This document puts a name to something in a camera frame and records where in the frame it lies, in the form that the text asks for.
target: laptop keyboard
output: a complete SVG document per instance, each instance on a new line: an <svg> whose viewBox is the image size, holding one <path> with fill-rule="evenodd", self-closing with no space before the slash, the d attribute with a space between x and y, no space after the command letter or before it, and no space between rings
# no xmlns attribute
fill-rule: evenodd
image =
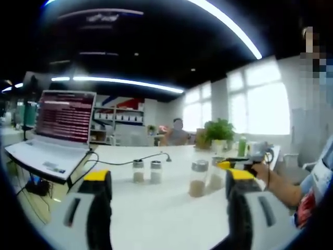
<svg viewBox="0 0 333 250"><path fill-rule="evenodd" d="M81 156L84 154L84 149L82 148L72 148L72 147L65 147L65 146L59 146L54 145L50 143L42 143L42 142L28 142L28 145L38 148L41 151L44 151L45 153L49 153L52 155L59 155L59 157L69 157L69 158L75 158L77 156Z"/></svg>

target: metal lid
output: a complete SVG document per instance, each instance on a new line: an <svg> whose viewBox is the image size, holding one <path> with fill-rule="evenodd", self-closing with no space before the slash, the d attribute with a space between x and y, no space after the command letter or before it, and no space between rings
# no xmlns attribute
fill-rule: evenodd
<svg viewBox="0 0 333 250"><path fill-rule="evenodd" d="M144 162L142 160L134 160L133 161L133 168L143 168Z"/></svg>
<svg viewBox="0 0 333 250"><path fill-rule="evenodd" d="M225 160L224 157L215 156L212 158L212 165L217 167L217 164L223 162L224 160Z"/></svg>
<svg viewBox="0 0 333 250"><path fill-rule="evenodd" d="M161 169L162 164L159 160L152 160L151 163L150 163L150 168L152 168L152 169Z"/></svg>
<svg viewBox="0 0 333 250"><path fill-rule="evenodd" d="M192 163L192 170L195 172L206 172L208 170L208 161L198 160Z"/></svg>

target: green bottle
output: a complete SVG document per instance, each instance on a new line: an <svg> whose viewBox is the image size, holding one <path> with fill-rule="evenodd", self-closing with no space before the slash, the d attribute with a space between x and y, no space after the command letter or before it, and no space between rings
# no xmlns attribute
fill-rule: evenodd
<svg viewBox="0 0 333 250"><path fill-rule="evenodd" d="M245 136L242 136L238 142L238 155L237 155L238 157L245 156L245 148L246 148L246 138Z"/></svg>

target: person's arm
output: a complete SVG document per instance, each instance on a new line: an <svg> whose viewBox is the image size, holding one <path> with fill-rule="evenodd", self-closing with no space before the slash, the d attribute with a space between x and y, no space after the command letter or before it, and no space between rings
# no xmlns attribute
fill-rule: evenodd
<svg viewBox="0 0 333 250"><path fill-rule="evenodd" d="M257 178L263 180L268 189L283 203L287 206L298 206L303 197L303 192L301 186L295 186L287 181L285 181L282 177L280 177L277 173L269 170L266 164L255 164L252 167L258 174ZM270 182L268 183L268 170L270 172Z"/></svg>
<svg viewBox="0 0 333 250"><path fill-rule="evenodd" d="M171 133L172 133L171 129L167 131L167 133L161 139L160 146L167 146L168 145L168 140L169 140L169 137L170 137Z"/></svg>

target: bottle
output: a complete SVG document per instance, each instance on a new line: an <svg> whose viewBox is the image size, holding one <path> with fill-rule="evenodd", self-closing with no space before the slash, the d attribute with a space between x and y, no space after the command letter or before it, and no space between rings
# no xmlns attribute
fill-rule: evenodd
<svg viewBox="0 0 333 250"><path fill-rule="evenodd" d="M159 160L150 163L150 183L160 184L162 179L162 165Z"/></svg>
<svg viewBox="0 0 333 250"><path fill-rule="evenodd" d="M133 182L143 183L144 179L144 162L142 160L133 161Z"/></svg>
<svg viewBox="0 0 333 250"><path fill-rule="evenodd" d="M204 195L208 165L209 163L206 160L198 160L192 163L192 174L189 187L189 195L191 197L202 197Z"/></svg>
<svg viewBox="0 0 333 250"><path fill-rule="evenodd" d="M212 160L212 174L210 176L210 182L208 188L211 190L220 190L224 187L222 172L223 170L218 166L219 163L223 162L224 158L213 157Z"/></svg>
<svg viewBox="0 0 333 250"><path fill-rule="evenodd" d="M238 142L238 157L245 156L245 149L246 149L246 137L242 136Z"/></svg>

